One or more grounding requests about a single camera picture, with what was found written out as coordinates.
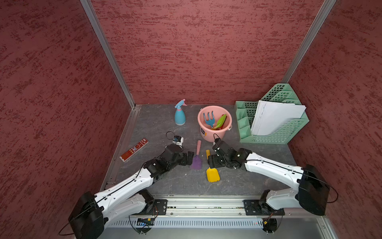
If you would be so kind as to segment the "purple shovel pink handle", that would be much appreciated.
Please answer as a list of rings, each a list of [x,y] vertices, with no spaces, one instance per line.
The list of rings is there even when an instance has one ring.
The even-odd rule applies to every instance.
[[[201,170],[202,169],[203,161],[200,158],[201,144],[202,144],[202,141],[198,140],[196,154],[193,157],[193,162],[190,166],[191,169],[194,169],[194,170]]]

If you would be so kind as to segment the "yellow shovel yellow handle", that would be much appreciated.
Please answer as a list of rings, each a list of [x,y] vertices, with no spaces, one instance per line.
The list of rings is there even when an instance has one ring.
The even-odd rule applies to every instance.
[[[210,156],[211,156],[210,150],[206,150],[206,157],[208,160],[208,164],[210,163]],[[210,183],[218,182],[220,180],[220,175],[216,168],[209,167],[206,170],[206,174],[207,174],[207,179]]]

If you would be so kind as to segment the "teal spray bottle pink trigger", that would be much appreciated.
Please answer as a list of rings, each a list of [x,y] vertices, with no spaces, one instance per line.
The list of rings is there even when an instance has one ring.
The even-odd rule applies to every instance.
[[[187,106],[185,101],[186,99],[182,99],[175,105],[176,112],[175,112],[174,120],[175,120],[175,124],[179,126],[182,126],[186,123],[186,115],[184,111],[182,110],[182,106]]]

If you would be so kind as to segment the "blue fork yellow handle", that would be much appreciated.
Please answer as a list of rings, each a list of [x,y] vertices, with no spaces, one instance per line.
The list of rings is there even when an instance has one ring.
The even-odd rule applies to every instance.
[[[213,128],[215,125],[215,117],[214,117],[213,111],[208,112],[207,116],[205,114],[203,114],[203,116],[204,116],[205,123],[211,128]]]

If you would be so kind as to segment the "green trowel yellow handle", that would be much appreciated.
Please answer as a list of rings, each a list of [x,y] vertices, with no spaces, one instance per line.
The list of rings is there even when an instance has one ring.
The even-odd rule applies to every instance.
[[[216,125],[212,128],[213,130],[219,130],[223,127],[225,121],[227,118],[227,114],[224,114],[220,117],[220,119],[217,121]]]

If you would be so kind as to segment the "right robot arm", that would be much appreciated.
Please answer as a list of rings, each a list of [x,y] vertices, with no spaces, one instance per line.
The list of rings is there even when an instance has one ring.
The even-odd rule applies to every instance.
[[[314,166],[287,165],[248,149],[235,150],[219,138],[214,140],[212,149],[215,153],[208,158],[210,168],[243,169],[288,186],[287,189],[265,190],[262,193],[254,205],[261,215],[272,215],[285,208],[302,208],[317,216],[325,215],[330,185]]]

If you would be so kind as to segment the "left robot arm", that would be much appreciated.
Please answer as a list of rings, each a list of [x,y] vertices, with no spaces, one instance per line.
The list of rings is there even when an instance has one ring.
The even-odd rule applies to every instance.
[[[154,198],[147,188],[176,166],[191,165],[193,158],[194,152],[184,152],[182,146],[170,144],[161,155],[144,162],[121,183],[96,194],[90,191],[82,194],[68,218],[75,238],[96,239],[124,216],[150,212]]]

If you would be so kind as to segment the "pink plastic bucket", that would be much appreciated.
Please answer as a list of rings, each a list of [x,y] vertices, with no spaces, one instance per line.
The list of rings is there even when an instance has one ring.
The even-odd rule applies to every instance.
[[[199,134],[202,139],[214,142],[223,138],[227,131],[232,129],[233,119],[229,111],[221,106],[207,106],[198,114]]]

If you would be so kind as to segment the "red flat box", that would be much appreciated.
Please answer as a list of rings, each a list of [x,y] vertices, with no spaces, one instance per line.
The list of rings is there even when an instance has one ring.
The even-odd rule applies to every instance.
[[[131,147],[127,152],[122,154],[119,158],[122,162],[127,162],[132,156],[134,156],[139,150],[141,150],[149,141],[146,138],[140,140],[135,146]]]

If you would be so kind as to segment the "green plastic file organizer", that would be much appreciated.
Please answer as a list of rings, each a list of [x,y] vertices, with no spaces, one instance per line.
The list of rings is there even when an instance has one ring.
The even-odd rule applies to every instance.
[[[309,119],[290,84],[278,83],[259,101],[237,101],[241,143],[287,144]]]

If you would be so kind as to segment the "white paper stack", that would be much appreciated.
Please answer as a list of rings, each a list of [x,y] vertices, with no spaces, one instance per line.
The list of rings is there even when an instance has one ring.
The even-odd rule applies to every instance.
[[[259,101],[251,126],[252,135],[268,136],[292,120],[300,119],[305,105]]]

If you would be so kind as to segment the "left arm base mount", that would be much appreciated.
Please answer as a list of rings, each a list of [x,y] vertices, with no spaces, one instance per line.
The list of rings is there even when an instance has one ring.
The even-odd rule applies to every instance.
[[[168,200],[155,199],[153,203],[146,206],[141,212],[134,215],[163,216],[167,213]]]

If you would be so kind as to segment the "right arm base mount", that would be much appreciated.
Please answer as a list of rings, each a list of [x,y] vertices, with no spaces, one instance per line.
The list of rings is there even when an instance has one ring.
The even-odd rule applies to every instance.
[[[265,204],[260,204],[260,200],[243,200],[246,216],[284,216],[284,209],[275,210]]]

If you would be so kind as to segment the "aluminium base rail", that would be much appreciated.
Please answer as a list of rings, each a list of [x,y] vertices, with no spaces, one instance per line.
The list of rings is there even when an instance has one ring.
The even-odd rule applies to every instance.
[[[168,200],[163,216],[124,216],[97,239],[335,239],[325,216],[301,208],[284,209],[284,216],[246,216],[238,196],[157,196]]]

